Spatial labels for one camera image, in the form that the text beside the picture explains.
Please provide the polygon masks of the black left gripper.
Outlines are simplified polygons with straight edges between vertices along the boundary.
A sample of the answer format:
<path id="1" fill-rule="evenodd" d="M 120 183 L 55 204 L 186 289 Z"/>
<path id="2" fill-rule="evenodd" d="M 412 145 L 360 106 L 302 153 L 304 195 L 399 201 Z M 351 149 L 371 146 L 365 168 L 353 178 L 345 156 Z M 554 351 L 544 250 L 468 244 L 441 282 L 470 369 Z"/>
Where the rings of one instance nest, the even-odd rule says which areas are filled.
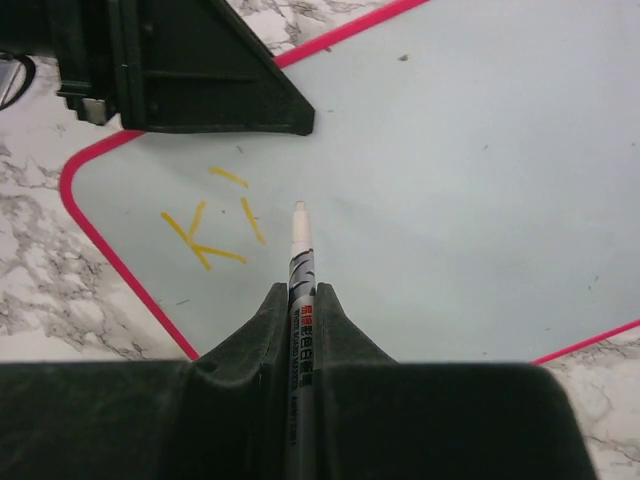
<path id="1" fill-rule="evenodd" d="M 157 133 L 306 136 L 315 110 L 226 1 L 3 1 L 1 57 L 57 61 L 79 120 Z"/>

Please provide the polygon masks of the pink framed whiteboard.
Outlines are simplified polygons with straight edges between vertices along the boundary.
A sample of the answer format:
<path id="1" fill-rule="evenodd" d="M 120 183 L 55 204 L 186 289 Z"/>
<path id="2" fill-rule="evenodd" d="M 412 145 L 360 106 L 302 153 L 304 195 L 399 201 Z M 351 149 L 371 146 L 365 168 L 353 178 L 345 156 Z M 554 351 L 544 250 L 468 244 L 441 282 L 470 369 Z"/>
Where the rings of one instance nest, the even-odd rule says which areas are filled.
<path id="1" fill-rule="evenodd" d="M 191 357 L 316 278 L 399 360 L 545 361 L 639 322 L 639 5 L 398 1 L 279 59 L 312 134 L 117 133 L 60 178 Z"/>

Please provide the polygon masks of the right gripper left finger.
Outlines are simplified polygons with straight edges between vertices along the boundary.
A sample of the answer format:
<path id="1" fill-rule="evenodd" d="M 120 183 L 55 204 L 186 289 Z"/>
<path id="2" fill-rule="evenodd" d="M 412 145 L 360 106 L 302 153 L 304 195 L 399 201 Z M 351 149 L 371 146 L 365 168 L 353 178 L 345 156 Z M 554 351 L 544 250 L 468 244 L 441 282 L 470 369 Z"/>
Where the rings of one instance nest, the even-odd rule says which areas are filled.
<path id="1" fill-rule="evenodd" d="M 195 361 L 1 367 L 5 479 L 279 479 L 287 293 Z"/>

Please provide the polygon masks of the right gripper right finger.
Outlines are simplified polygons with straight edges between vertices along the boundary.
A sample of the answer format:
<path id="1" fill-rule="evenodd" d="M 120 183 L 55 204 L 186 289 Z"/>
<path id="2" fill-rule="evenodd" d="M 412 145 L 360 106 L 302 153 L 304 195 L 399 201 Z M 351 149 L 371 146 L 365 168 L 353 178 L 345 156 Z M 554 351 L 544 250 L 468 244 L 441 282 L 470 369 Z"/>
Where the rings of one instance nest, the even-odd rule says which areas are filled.
<path id="1" fill-rule="evenodd" d="M 526 363 L 399 363 L 316 298 L 322 479 L 592 479 L 565 390 Z"/>

